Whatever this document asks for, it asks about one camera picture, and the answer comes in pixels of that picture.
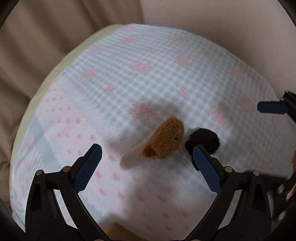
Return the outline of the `brown knitted toy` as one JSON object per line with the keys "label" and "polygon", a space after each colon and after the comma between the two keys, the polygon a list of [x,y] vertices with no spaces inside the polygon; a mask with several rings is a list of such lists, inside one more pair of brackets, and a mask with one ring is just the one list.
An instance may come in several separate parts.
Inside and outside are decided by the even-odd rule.
{"label": "brown knitted toy", "polygon": [[183,121],[170,117],[161,123],[147,138],[135,145],[120,160],[127,170],[150,159],[165,159],[177,151],[185,133]]}

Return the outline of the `pale green mattress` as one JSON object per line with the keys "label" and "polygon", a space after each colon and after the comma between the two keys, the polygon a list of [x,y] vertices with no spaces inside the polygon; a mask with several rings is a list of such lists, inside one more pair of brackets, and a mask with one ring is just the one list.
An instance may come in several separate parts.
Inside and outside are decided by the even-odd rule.
{"label": "pale green mattress", "polygon": [[102,28],[101,30],[98,30],[96,33],[94,33],[93,35],[88,37],[86,40],[84,40],[82,43],[80,43],[77,47],[75,47],[71,52],[69,52],[60,61],[60,63],[58,65],[56,65],[56,67],[53,68],[53,70],[48,74],[48,76],[45,78],[45,80],[43,81],[43,83],[41,84],[39,89],[37,90],[34,97],[29,102],[28,108],[26,109],[26,111],[22,117],[22,120],[21,120],[20,125],[18,127],[18,131],[16,133],[16,137],[14,140],[14,145],[13,145],[13,149],[12,149],[12,153],[11,153],[11,160],[10,160],[11,165],[13,165],[13,163],[16,160],[16,154],[18,152],[20,144],[22,143],[23,137],[26,133],[28,125],[32,119],[32,116],[35,113],[37,107],[39,106],[42,98],[46,95],[52,82],[86,48],[88,48],[90,45],[92,45],[93,43],[95,43],[99,39],[109,35],[111,32],[115,31],[119,27],[121,27],[121,24],[114,24],[114,25],[109,25],[105,28]]}

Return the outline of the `floral light blue bed quilt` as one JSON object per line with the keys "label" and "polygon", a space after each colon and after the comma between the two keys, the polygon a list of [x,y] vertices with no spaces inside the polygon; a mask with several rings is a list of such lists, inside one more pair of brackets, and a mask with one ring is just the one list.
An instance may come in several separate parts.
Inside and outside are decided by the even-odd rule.
{"label": "floral light blue bed quilt", "polygon": [[25,224],[37,170],[59,171],[97,143],[102,160],[80,197],[98,224],[117,222],[147,240],[185,238],[215,198],[187,151],[127,170],[122,154],[175,116],[185,137],[196,128],[218,135],[223,165],[289,177],[295,125],[259,113],[262,100],[277,100],[269,82],[214,42],[174,28],[122,26],[78,55],[42,98],[11,168],[13,218]]}

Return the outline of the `black scrunchie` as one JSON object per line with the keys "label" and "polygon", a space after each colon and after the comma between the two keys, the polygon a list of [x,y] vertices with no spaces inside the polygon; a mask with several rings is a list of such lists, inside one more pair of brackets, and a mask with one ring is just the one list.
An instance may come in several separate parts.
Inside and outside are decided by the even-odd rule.
{"label": "black scrunchie", "polygon": [[205,128],[199,128],[189,135],[185,142],[185,149],[189,155],[193,155],[193,150],[198,145],[202,145],[208,154],[214,154],[220,147],[220,140],[216,133]]}

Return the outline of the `beige curtain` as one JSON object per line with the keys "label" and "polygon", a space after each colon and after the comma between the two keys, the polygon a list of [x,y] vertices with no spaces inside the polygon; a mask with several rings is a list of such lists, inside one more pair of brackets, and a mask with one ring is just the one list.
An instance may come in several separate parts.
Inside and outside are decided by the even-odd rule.
{"label": "beige curtain", "polygon": [[1,1],[1,200],[10,205],[16,132],[50,71],[76,46],[113,24],[142,23],[140,1]]}

